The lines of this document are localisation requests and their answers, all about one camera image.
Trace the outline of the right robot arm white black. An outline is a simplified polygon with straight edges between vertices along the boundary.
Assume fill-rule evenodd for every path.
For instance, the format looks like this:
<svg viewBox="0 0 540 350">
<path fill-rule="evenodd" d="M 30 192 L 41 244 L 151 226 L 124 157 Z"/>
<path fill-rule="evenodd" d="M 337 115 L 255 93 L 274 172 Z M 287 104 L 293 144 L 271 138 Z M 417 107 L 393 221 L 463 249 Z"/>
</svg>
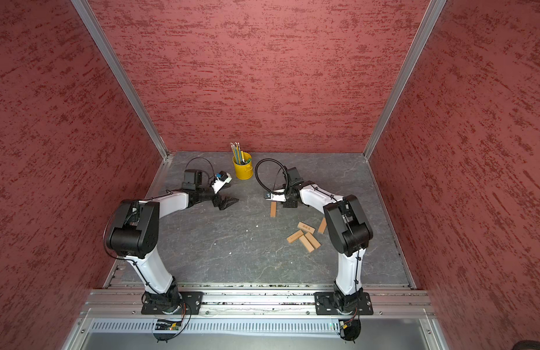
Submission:
<svg viewBox="0 0 540 350">
<path fill-rule="evenodd" d="M 373 238 L 360 201 L 354 195 L 336 195 L 304 180 L 295 168 L 285 170 L 284 188 L 278 193 L 285 195 L 286 202 L 299 202 L 324 215 L 328 237 L 339 257 L 333 305 L 343 314 L 353 313 L 363 300 L 363 258 Z"/>
</svg>

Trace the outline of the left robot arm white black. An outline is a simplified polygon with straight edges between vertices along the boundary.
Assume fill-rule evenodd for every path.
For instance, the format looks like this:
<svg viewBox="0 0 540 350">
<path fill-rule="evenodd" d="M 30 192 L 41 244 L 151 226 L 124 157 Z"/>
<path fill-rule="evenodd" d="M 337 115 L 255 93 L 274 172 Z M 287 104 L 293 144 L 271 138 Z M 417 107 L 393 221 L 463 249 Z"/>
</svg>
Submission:
<svg viewBox="0 0 540 350">
<path fill-rule="evenodd" d="M 163 314 L 175 314 L 185 303 L 176 278 L 166 269 L 157 249 L 160 219 L 205 201 L 221 211 L 238 201 L 220 194 L 232 181 L 229 173 L 214 174 L 205 186 L 202 175 L 200 170 L 187 169 L 180 189 L 151 199 L 122 201 L 105 230 L 105 250 L 127 261 L 140 277 L 145 288 L 143 306 Z"/>
</svg>

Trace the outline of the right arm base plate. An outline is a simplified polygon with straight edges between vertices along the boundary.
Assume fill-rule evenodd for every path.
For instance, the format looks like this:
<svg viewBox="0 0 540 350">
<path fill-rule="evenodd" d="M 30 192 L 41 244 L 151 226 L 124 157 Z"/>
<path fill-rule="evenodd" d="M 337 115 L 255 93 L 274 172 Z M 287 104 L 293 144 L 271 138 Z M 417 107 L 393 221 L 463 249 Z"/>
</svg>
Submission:
<svg viewBox="0 0 540 350">
<path fill-rule="evenodd" d="M 313 294 L 317 315 L 371 316 L 374 314 L 371 298 L 363 290 L 345 296 L 340 292 Z"/>
</svg>

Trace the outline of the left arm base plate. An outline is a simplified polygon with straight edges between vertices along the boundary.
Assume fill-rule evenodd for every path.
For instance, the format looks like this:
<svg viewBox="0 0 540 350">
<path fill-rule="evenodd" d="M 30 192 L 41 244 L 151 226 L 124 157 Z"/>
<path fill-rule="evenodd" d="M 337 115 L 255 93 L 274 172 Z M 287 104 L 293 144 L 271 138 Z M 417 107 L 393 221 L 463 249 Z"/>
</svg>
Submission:
<svg viewBox="0 0 540 350">
<path fill-rule="evenodd" d="M 178 316 L 185 314 L 197 315 L 204 293 L 179 292 L 176 295 L 144 292 L 142 297 L 143 315 Z"/>
</svg>

